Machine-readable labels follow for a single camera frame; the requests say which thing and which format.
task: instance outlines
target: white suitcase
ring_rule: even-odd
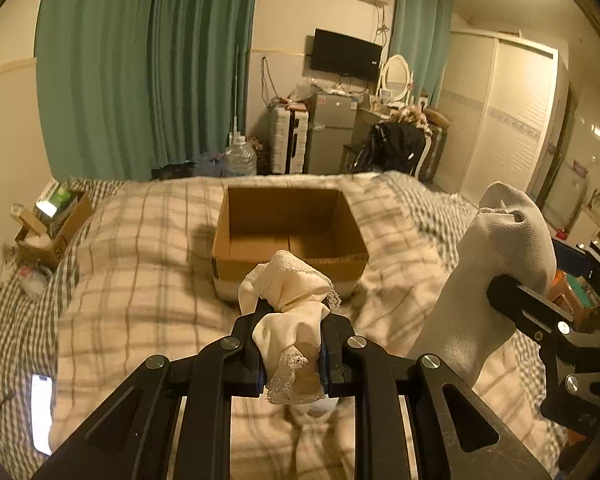
[[[284,108],[272,108],[270,112],[271,136],[270,164],[271,173],[285,174],[286,150],[289,140],[289,123],[291,112]]]
[[[288,150],[288,172],[290,174],[302,173],[304,166],[304,150],[306,147],[306,132],[309,127],[308,112],[291,112],[290,127],[293,128],[289,135],[291,147]]]
[[[302,173],[309,113],[272,108],[270,120],[271,173]]]

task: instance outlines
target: mini fridge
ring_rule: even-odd
[[[312,97],[304,169],[310,174],[339,174],[342,150],[356,122],[355,97],[318,92]]]

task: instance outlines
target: black backpack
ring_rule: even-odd
[[[375,124],[351,167],[351,173],[396,170],[413,174],[425,143],[424,132],[413,124]]]

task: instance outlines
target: wall-mounted tv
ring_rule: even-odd
[[[311,70],[375,81],[381,53],[381,45],[316,28]]]

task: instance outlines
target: metal screw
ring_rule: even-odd
[[[351,348],[361,349],[366,346],[366,339],[361,335],[352,335],[349,339],[347,339],[347,344]]]
[[[240,346],[240,340],[237,337],[223,337],[220,346],[225,350],[234,350]]]
[[[425,368],[431,368],[432,370],[435,370],[440,366],[440,359],[438,359],[435,355],[425,355],[422,357],[421,361],[422,366]]]
[[[567,391],[570,394],[575,394],[578,391],[578,378],[576,376],[570,375],[567,377],[567,380],[564,382],[565,386],[567,386]]]
[[[564,335],[567,335],[569,332],[571,332],[571,327],[567,325],[564,321],[558,321],[558,330]]]
[[[158,368],[162,368],[165,362],[167,362],[167,359],[165,359],[163,356],[152,355],[151,357],[147,358],[147,360],[144,362],[144,365],[149,368],[149,370],[157,370]]]

